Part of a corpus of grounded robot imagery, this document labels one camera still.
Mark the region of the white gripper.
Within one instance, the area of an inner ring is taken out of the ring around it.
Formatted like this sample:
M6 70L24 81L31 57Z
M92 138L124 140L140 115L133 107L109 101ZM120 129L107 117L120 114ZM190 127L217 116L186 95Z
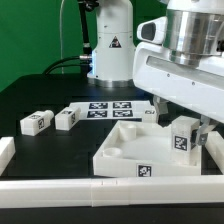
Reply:
M141 42L134 56L134 84L154 94L156 122L168 113L168 101L202 114L195 143L205 145L208 133L224 123L224 56L202 57L197 68L175 64L169 56L168 49Z

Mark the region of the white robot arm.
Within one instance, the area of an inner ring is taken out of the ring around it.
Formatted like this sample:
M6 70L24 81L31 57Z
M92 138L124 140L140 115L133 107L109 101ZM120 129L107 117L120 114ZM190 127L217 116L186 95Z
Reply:
M98 43L88 79L95 85L130 83L166 103L195 111L202 126L195 143L224 124L224 0L158 0L163 17L133 25L130 0L98 0Z

